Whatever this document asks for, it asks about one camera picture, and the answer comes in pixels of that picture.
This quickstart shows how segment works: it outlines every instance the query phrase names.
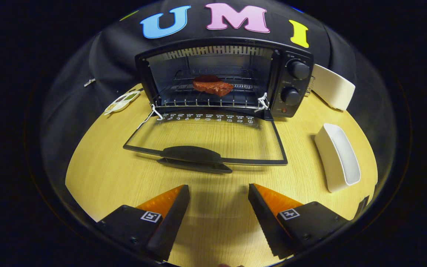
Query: oven knob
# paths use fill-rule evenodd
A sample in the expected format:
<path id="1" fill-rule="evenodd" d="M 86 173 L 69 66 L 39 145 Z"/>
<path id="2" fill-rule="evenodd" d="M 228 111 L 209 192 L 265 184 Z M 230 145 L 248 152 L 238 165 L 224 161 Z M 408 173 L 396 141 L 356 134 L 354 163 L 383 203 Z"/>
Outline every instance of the oven knob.
<path id="1" fill-rule="evenodd" d="M 306 64 L 299 61 L 291 61 L 286 66 L 288 73 L 298 79 L 305 79 L 309 76 L 310 68 Z"/>
<path id="2" fill-rule="evenodd" d="M 297 105 L 301 101 L 301 95 L 294 87 L 286 87 L 281 92 L 281 100 L 286 105 Z"/>

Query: wooden table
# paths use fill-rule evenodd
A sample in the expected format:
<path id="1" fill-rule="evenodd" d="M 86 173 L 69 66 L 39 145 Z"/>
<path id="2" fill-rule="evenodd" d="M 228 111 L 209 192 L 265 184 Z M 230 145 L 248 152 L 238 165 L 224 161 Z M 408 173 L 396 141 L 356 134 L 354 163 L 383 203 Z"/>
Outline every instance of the wooden table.
<path id="1" fill-rule="evenodd" d="M 377 166 L 366 136 L 351 115 L 337 111 L 314 93 L 304 98 L 292 118 L 276 118 L 287 166 L 229 165 L 232 174 L 206 174 L 170 168 L 158 157 L 122 146 L 151 112 L 144 92 L 120 113 L 101 115 L 78 144 L 66 186 L 95 221 L 122 204 L 137 206 L 181 184 L 190 203 L 168 262 L 182 267 L 263 267 L 273 257 L 247 199 L 248 184 L 257 183 L 301 203 L 319 201 L 351 220 L 358 203 L 373 196 Z M 336 193 L 327 191 L 325 172 L 314 143 L 323 123 L 339 125 L 355 150 L 361 181 Z"/>

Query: pink letter m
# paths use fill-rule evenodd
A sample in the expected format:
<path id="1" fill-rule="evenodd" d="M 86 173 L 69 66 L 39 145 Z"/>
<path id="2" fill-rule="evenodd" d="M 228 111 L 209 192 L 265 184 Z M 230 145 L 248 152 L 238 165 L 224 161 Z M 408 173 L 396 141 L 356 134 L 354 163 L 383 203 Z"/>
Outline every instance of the pink letter m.
<path id="1" fill-rule="evenodd" d="M 266 9 L 261 7 L 246 6 L 240 12 L 225 3 L 207 4 L 205 7 L 212 10 L 212 22 L 207 26 L 207 29 L 226 29 L 228 26 L 223 22 L 225 17 L 235 29 L 238 29 L 248 19 L 245 29 L 252 32 L 269 32 L 265 22 Z"/>

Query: letter u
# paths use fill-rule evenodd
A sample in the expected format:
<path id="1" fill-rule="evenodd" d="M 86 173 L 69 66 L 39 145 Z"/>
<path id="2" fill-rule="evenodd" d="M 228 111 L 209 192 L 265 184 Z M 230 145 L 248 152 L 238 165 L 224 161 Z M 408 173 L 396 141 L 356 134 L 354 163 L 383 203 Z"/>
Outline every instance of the letter u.
<path id="1" fill-rule="evenodd" d="M 159 18 L 162 13 L 147 17 L 140 22 L 143 25 L 143 35 L 149 39 L 161 38 L 179 32 L 187 24 L 187 10 L 190 6 L 176 7 L 169 13 L 174 14 L 174 24 L 164 29 L 159 28 Z"/>

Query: steak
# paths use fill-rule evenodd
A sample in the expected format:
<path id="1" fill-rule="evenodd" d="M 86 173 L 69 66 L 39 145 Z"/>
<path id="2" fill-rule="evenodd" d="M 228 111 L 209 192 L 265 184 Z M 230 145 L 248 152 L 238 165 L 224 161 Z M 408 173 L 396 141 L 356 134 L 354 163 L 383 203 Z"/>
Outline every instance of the steak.
<path id="1" fill-rule="evenodd" d="M 200 92 L 225 96 L 234 88 L 230 83 L 224 83 L 215 75 L 202 75 L 193 80 L 193 88 Z"/>

